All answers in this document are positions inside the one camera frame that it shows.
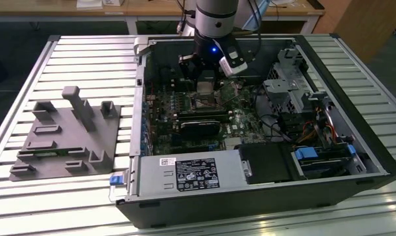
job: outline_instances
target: floor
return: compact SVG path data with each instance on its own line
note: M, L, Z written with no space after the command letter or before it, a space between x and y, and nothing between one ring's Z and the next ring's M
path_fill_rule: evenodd
M140 23L140 33L176 33L174 22ZM18 91L30 74L49 36L128 34L124 22L41 23L34 31L29 23L0 23L0 60L10 73L0 83L0 123L9 112ZM392 36L380 53L368 64L384 85L396 96L396 38Z

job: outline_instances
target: wooden cabinet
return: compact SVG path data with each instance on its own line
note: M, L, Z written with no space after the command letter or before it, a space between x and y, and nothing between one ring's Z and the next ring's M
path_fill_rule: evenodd
M326 7L313 33L338 33L370 62L396 28L396 0L319 0Z

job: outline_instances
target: slotted metal surface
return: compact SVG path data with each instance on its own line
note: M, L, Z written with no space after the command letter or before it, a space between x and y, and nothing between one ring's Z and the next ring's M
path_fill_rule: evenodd
M396 100L328 35L307 37L352 102L396 159ZM134 36L63 36L37 64L18 114L0 139L0 235L379 235L396 234L396 182L358 194L336 206L280 212L164 229L137 229L109 201L109 175L7 180L17 152L35 116L35 101L61 97L78 85L93 106L113 100L122 106L114 169L129 167L136 64ZM316 86L321 83L311 73Z

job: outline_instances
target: barcode sticker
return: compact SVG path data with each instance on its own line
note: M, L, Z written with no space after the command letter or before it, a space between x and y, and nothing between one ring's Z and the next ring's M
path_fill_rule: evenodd
M176 158L161 158L160 159L160 165L161 166L174 166L176 162L177 162Z

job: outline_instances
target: power supply label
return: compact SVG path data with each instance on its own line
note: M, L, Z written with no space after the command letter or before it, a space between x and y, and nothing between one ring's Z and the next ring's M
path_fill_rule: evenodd
M177 161L178 191L220 188L216 159Z

